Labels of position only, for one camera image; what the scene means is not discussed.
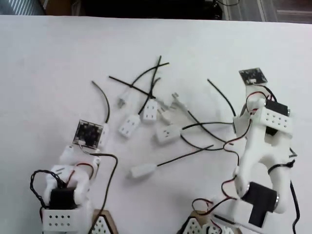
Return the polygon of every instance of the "black wire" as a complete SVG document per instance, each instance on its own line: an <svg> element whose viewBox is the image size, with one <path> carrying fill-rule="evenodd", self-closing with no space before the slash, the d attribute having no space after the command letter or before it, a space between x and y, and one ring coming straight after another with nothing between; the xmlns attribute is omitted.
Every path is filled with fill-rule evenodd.
<svg viewBox="0 0 312 234"><path fill-rule="evenodd" d="M66 183L60 179L60 177L55 174L54 172L51 172L51 171L48 171L48 170L36 170L33 172L33 174L30 176L30 190L35 194L35 196L37 197L37 199L40 201L41 203L41 206L43 208L47 208L48 206L45 205L44 201L43 201L43 198L42 196L40 196L36 190L34 189L34 180L35 180L35 176L37 173L46 173L46 174L50 174L51 176L53 176L55 178L55 180L57 181L57 185L58 185L58 188L66 188Z"/></svg>
<svg viewBox="0 0 312 234"><path fill-rule="evenodd" d="M293 182L292 181L291 181L291 192L292 192L292 198L293 198L294 206L296 209L296 219L292 223L292 231L293 231L293 234L296 234L296 224L300 219L300 209L299 209L299 204L298 204L296 193L295 193L294 188L293 188Z"/></svg>
<svg viewBox="0 0 312 234"><path fill-rule="evenodd" d="M205 131L207 132L209 135L211 135L212 137L214 137L215 139L218 139L219 141L222 141L223 143L225 143L226 141L225 140L222 140L220 139L219 137L217 137L216 135L214 135L212 132L210 132L207 128L205 128L203 125L200 125L200 122L198 121L198 119L190 112L190 111L187 111L189 113L189 115L194 119L194 121L196 123L199 124L199 126Z"/></svg>
<svg viewBox="0 0 312 234"><path fill-rule="evenodd" d="M94 81L91 81L91 82L101 91L101 93L105 97L105 100L106 100L106 103L107 103L107 116L106 116L105 123L108 123L109 116L111 115L111 107L109 105L108 98L107 98L106 94L104 93L104 91Z"/></svg>
<svg viewBox="0 0 312 234"><path fill-rule="evenodd" d="M141 75L139 75L139 76L130 84L129 87L130 87L130 88L134 88L133 85L134 85L143 75L145 75L145 74L148 73L149 71L151 71L151 70L153 70L153 69L155 69L155 68L161 67L161 66L168 65L168 64L169 64L168 62L167 62L167 63L163 63L163 64L158 64L157 66L152 67L152 68L146 70L146 71L143 72Z"/></svg>
<svg viewBox="0 0 312 234"><path fill-rule="evenodd" d="M210 146L208 146L208 147L206 147L206 148L203 148L203 149L200 149L200 150L196 150L196 151L194 151L194 152L191 152L191 153L182 155L182 156L180 156L180 157L176 157L176 158L171 159L171 160L169 160L169 161L160 163L160 164L158 164L157 166L160 167L160 166L163 166L163 165L165 165L165 164L168 164L168 163L174 162L174 161L176 161L176 160L179 160L179 159L181 159L181 158L184 158L184 157L187 157L187 156L190 156L190 155L197 154L197 153L199 153L199 152L201 152L201 151L203 151L203 150L206 150L206 149L208 149L208 148L210 148L210 147L213 147L213 145L210 145Z"/></svg>
<svg viewBox="0 0 312 234"><path fill-rule="evenodd" d="M223 96L223 98L226 100L226 102L228 103L228 105L230 106L230 109L232 110L232 113L234 116L236 116L236 112L232 106L232 104L230 103L230 101L228 100L228 98L221 92L221 90L219 90L218 87L215 86L215 84L212 83L211 80L207 79L207 81L221 94L221 96Z"/></svg>
<svg viewBox="0 0 312 234"><path fill-rule="evenodd" d="M134 89L136 89L136 90L138 90L139 92L141 92L141 93L143 93L143 94L145 94L145 95L149 95L149 93L146 93L145 91L143 91L143 90L141 90L141 89L139 89L139 88L137 88L137 87L135 87L135 86L132 86L131 84L129 84L129 83L127 83L127 82L124 82L124 81L122 81L122 80L120 80L120 79L117 79L117 78L115 78L115 77L112 77L112 76L109 76L108 78L110 78L110 79L113 79L113 80L115 80L115 81L118 81L118 82L120 82L120 83L122 83L122 84L125 84L125 85L127 85L127 86L129 86L129 87L131 87L131 88L134 88Z"/></svg>
<svg viewBox="0 0 312 234"><path fill-rule="evenodd" d="M159 81L159 80L160 80L160 78L157 78L157 79L155 80L154 84L152 85L152 89L154 88L155 84L156 84L157 81ZM149 99L150 99L150 96L148 95L148 96L146 97L146 99L145 99L144 104L142 105L141 109L139 110L138 115L140 115L140 114L142 113L142 111L144 110L144 107L146 106L146 104L147 104L147 102L148 102Z"/></svg>
<svg viewBox="0 0 312 234"><path fill-rule="evenodd" d="M240 0L238 0L237 3L234 3L234 4L224 4L224 3L222 3L222 2L220 2L220 1L218 1L218 0L215 0L215 1L218 2L218 3L220 3L221 5L224 5L224 6L236 6L236 5L238 5L239 2L240 2Z"/></svg>
<svg viewBox="0 0 312 234"><path fill-rule="evenodd" d="M230 125L233 125L233 123L227 123L227 122L204 122L204 123L194 123L194 124L187 125L187 126L183 127L182 130L192 128L192 127L195 127L198 125L203 125L203 124L230 124Z"/></svg>
<svg viewBox="0 0 312 234"><path fill-rule="evenodd" d="M104 207L105 207L105 204L106 204L106 200L107 200L107 195L108 195L109 186L110 186L110 184L111 184L113 175L114 175L115 170L116 170L116 167L117 167L117 165L118 165L118 158L117 158L115 155L112 155L112 154L91 154L91 153L90 153L90 155L93 155L93 156L108 156L108 157L112 157L112 158L115 159L115 165L114 165L114 168L113 168L113 170L112 170L111 176L109 177L109 180L108 180L108 183L107 183L106 192L105 192L105 197L104 197L104 201L103 201L102 207L101 207L100 211L98 212L96 218L94 219L93 224L92 224L92 226L91 226L91 228L90 228L88 234L91 234L91 232L92 232L92 230L93 230L95 224L97 223L98 218L101 216L101 214L102 214L102 212L103 212L103 210L104 210Z"/></svg>
<svg viewBox="0 0 312 234"><path fill-rule="evenodd" d="M269 89L267 86L260 85L260 84L256 84L255 86L259 86L259 87L264 88L266 91L268 91L268 92L271 94L271 96L272 96L272 97L274 98L274 100L277 102L277 99L276 99L275 95L273 94L272 90Z"/></svg>

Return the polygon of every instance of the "red wire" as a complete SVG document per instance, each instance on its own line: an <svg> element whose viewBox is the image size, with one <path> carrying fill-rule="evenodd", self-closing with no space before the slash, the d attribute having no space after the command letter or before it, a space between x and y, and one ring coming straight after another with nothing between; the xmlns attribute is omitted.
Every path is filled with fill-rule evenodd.
<svg viewBox="0 0 312 234"><path fill-rule="evenodd" d="M248 101L248 98L250 96L254 95L254 94L262 94L264 96L264 98L267 99L267 96L263 92L261 92L261 91L256 91L256 92L253 92L253 93L249 94L247 96L247 98L246 98L246 110L247 110L248 113L249 113L249 110L248 110L248 106L247 106L247 101Z"/></svg>
<svg viewBox="0 0 312 234"><path fill-rule="evenodd" d="M210 221L217 227L217 228L219 228L219 230L220 230L220 234L222 234L222 228L220 228L220 226L219 225L217 225L215 222L213 222L213 220L212 219L210 219Z"/></svg>
<svg viewBox="0 0 312 234"><path fill-rule="evenodd" d="M81 162L81 163L76 164L76 166L80 166L80 165L84 165L84 166L89 166L89 167L91 167L92 172L91 172L91 175L90 175L90 177L89 177L89 179L91 179L92 176L93 176L93 173L94 173L94 168L93 168L93 166L92 166L91 164L89 164L89 163L86 163L86 162Z"/></svg>

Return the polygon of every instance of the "white surface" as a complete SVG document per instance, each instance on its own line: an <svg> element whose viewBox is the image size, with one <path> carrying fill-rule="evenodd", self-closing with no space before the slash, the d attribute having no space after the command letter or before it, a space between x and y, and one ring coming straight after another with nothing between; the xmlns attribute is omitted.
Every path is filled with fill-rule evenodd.
<svg viewBox="0 0 312 234"><path fill-rule="evenodd" d="M239 113L245 87L238 71L261 68L278 101L295 114L292 147L299 156L292 180L301 211L297 233L310 227L312 120L307 106L312 98L312 25L1 16L0 35L2 233L24 233L26 228L29 233L40 232L39 202L29 190L30 175L58 161L73 140L79 119L103 122L106 105L91 85L92 79L103 87L113 106L106 152L118 156L120 164L107 209L120 234L176 233L190 214L194 198L220 192L221 182L231 178L236 164L235 156L227 152L184 158L159 168L147 180L126 177L132 166L161 163L194 150L182 141L159 147L152 136L163 126L160 121L154 126L142 124L129 140L117 132L126 116L140 106L129 104L122 110L114 106L125 87L108 75L130 82L154 66L159 55L171 65L157 72L162 79L155 95L169 102L171 93L178 92L201 121L232 118L228 105L206 78L220 87ZM145 76L138 86L147 90L151 76ZM138 104L145 100L136 91L130 94ZM191 123L184 116L176 121ZM214 130L222 138L234 137L231 127ZM215 142L199 128L184 134L201 146ZM113 160L102 160L92 188L97 208L113 164ZM258 182L256 174L265 172L265 167L256 167L253 179ZM261 179L264 185L270 185L269 181L268 176ZM38 176L35 188L42 193L44 187L44 177ZM280 229L276 233L291 234L294 218L290 200L289 209L276 221Z"/></svg>

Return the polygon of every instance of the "white plastic piece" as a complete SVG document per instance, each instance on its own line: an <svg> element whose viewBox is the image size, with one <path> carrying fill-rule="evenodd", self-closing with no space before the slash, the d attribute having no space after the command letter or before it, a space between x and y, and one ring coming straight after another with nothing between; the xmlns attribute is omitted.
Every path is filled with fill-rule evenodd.
<svg viewBox="0 0 312 234"><path fill-rule="evenodd" d="M185 226L183 234L201 234L201 226L196 218L190 218L189 222Z"/></svg>
<svg viewBox="0 0 312 234"><path fill-rule="evenodd" d="M130 138L133 132L137 129L141 123L139 115L130 115L121 127L118 129L119 133L126 138Z"/></svg>
<svg viewBox="0 0 312 234"><path fill-rule="evenodd" d="M43 210L42 230L45 234L55 232L86 234L92 225L93 210L89 200L74 210Z"/></svg>
<svg viewBox="0 0 312 234"><path fill-rule="evenodd" d="M104 217L100 216L91 232L92 234L112 234Z"/></svg>
<svg viewBox="0 0 312 234"><path fill-rule="evenodd" d="M173 94L172 94L172 97L174 98L175 103L176 103L183 111L185 111L185 112L188 111L188 108L187 108L185 102L181 100L179 94L173 93Z"/></svg>
<svg viewBox="0 0 312 234"><path fill-rule="evenodd" d="M130 89L127 88L125 90L125 92L123 92L121 95L118 96L118 107L121 108L123 107L126 103L127 103L127 100L129 98L129 94L130 94Z"/></svg>
<svg viewBox="0 0 312 234"><path fill-rule="evenodd" d="M143 122L145 123L153 123L157 120L157 108L158 108L158 103L150 99L147 101L144 110L143 110L143 115L142 119Z"/></svg>
<svg viewBox="0 0 312 234"><path fill-rule="evenodd" d="M156 138L159 144L166 144L180 138L181 128L175 124L156 130Z"/></svg>
<svg viewBox="0 0 312 234"><path fill-rule="evenodd" d="M67 165L55 165L52 167L51 171L56 173L61 180L68 182L69 176L72 171L75 172L72 174L72 177L69 181L68 186L75 188L74 201L76 205L82 204L86 200L87 192L90 187L89 175L86 171L79 167L67 166ZM43 200L46 205L50 202L51 191L57 187L57 181L50 174L46 176L47 187L43 194Z"/></svg>
<svg viewBox="0 0 312 234"><path fill-rule="evenodd" d="M221 199L218 201L213 200L214 204L217 204L220 201ZM275 219L275 217L278 214L267 212L265 220L263 222L263 226L260 228L258 226L255 226L249 223L252 210L253 210L252 204L247 203L243 200L239 200L239 199L238 200L230 199L230 200L223 202L213 211L212 219L215 222L218 222L218 224L220 223L221 225L226 225L231 228L243 226L249 230L252 230L260 234L279 233L275 229L275 227L278 226L276 225L276 219ZM228 220L232 223L235 223L235 225L231 225L228 222L225 222L224 220Z"/></svg>
<svg viewBox="0 0 312 234"><path fill-rule="evenodd" d="M98 148L100 148L101 150L105 148L106 142L108 140L108 134L109 134L109 126L107 123L104 123L101 137L98 143Z"/></svg>
<svg viewBox="0 0 312 234"><path fill-rule="evenodd" d="M236 191L242 197L248 190L249 178L253 166L260 162L268 169L276 164L289 162L289 147L292 138L292 120L266 107L258 109L252 116L247 133L244 155L236 168ZM277 129L274 136L266 134L266 128ZM279 201L274 212L283 213L288 207L290 168L278 167L270 173L273 190L277 191Z"/></svg>
<svg viewBox="0 0 312 234"><path fill-rule="evenodd" d="M138 165L136 167L131 168L130 175L132 178L139 178L142 176L147 176L153 173L156 170L156 168L157 168L157 165L151 164L151 163Z"/></svg>

